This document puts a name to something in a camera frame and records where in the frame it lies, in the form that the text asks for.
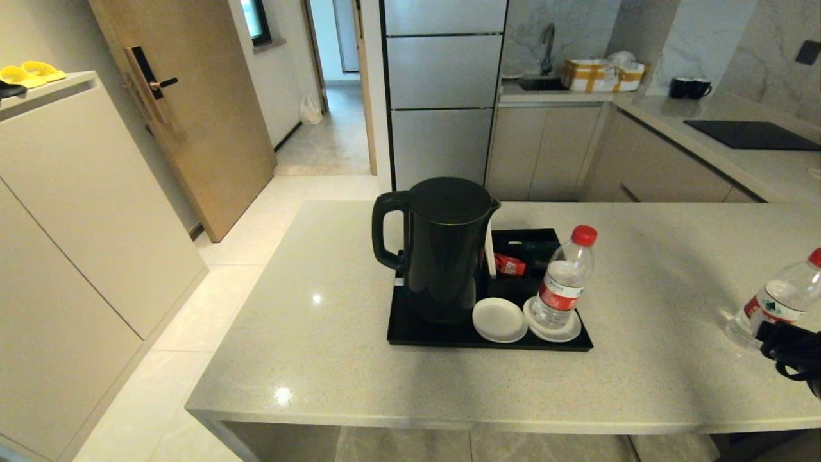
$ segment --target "red packet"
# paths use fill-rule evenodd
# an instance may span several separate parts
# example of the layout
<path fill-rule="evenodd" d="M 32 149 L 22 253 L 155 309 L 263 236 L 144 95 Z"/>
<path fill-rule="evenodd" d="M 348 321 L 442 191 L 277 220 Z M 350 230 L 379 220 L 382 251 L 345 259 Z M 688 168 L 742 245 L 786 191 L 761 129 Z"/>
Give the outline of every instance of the red packet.
<path fill-rule="evenodd" d="M 518 258 L 512 256 L 494 253 L 493 259 L 496 260 L 496 272 L 509 276 L 523 276 L 525 275 L 525 268 L 527 265 Z"/>

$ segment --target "cup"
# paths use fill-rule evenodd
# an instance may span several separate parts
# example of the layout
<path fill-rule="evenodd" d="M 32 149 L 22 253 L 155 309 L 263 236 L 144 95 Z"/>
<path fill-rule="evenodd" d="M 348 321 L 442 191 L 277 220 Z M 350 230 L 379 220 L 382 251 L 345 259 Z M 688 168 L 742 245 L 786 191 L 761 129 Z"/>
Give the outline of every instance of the cup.
<path fill-rule="evenodd" d="M 713 91 L 713 85 L 707 79 L 693 79 L 687 89 L 687 98 L 702 99 Z"/>
<path fill-rule="evenodd" d="M 670 81 L 670 98 L 682 99 L 690 95 L 690 86 L 693 84 L 693 79 L 685 77 L 676 77 Z"/>

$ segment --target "marble wall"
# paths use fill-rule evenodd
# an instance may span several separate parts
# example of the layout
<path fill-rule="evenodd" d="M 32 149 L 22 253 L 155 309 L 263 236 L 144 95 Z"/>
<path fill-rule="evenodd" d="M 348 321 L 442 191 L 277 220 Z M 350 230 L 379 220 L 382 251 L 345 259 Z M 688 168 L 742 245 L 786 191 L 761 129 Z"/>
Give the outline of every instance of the marble wall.
<path fill-rule="evenodd" d="M 757 2 L 681 0 L 647 95 L 666 95 L 677 76 L 705 78 L 718 87 Z"/>
<path fill-rule="evenodd" d="M 804 40 L 821 40 L 821 0 L 759 0 L 720 90 L 821 126 L 821 59 L 795 61 Z"/>
<path fill-rule="evenodd" d="M 556 25 L 554 70 L 560 76 L 570 58 L 602 58 L 621 0 L 510 0 L 507 7 L 502 75 L 539 74 L 547 45 L 544 28 Z"/>
<path fill-rule="evenodd" d="M 680 0 L 621 0 L 608 54 L 629 51 L 655 68 Z"/>

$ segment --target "black tray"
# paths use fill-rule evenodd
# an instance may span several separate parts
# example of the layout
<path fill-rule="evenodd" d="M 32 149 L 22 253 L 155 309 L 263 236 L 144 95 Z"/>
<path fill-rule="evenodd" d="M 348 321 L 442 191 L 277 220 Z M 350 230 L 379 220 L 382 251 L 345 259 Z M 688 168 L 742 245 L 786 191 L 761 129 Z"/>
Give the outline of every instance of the black tray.
<path fill-rule="evenodd" d="M 521 229 L 512 231 L 493 231 L 493 250 L 515 258 L 528 261 L 528 270 L 524 278 L 505 278 L 491 280 L 489 277 L 479 282 L 477 298 L 499 297 L 515 303 L 519 308 L 539 290 L 544 277 L 545 261 L 558 247 L 556 233 L 552 229 Z M 538 248 L 539 256 L 522 255 L 522 246 L 510 242 L 530 243 Z M 483 275 L 488 274 L 484 268 Z M 397 273 L 397 282 L 402 276 Z M 419 319 L 411 310 L 404 287 L 393 288 L 391 318 L 388 322 L 388 343 L 395 345 L 457 347 L 457 348 L 495 348 L 495 349 L 550 349 L 556 351 L 589 351 L 593 341 L 581 323 L 581 333 L 569 342 L 554 343 L 542 340 L 533 332 L 527 331 L 521 340 L 511 344 L 498 344 L 486 340 L 473 327 L 473 320 L 468 317 L 460 324 L 434 326 Z"/>

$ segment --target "bottle label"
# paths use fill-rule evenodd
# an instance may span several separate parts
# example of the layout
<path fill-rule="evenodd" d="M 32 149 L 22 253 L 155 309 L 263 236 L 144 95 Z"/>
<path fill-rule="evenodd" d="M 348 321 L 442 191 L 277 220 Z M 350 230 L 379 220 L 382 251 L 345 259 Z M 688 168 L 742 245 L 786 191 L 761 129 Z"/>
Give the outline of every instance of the bottle label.
<path fill-rule="evenodd" d="M 576 301 L 585 291 L 584 287 L 568 287 L 559 284 L 549 275 L 545 279 L 539 287 L 539 296 L 545 305 L 563 312 L 569 312 L 576 307 Z"/>
<path fill-rule="evenodd" d="M 775 324 L 776 322 L 789 322 L 792 324 L 804 314 L 794 310 L 787 305 L 782 305 L 767 292 L 764 286 L 759 292 L 744 305 L 744 314 L 750 319 L 750 330 L 755 335 L 759 331 L 762 322 Z"/>

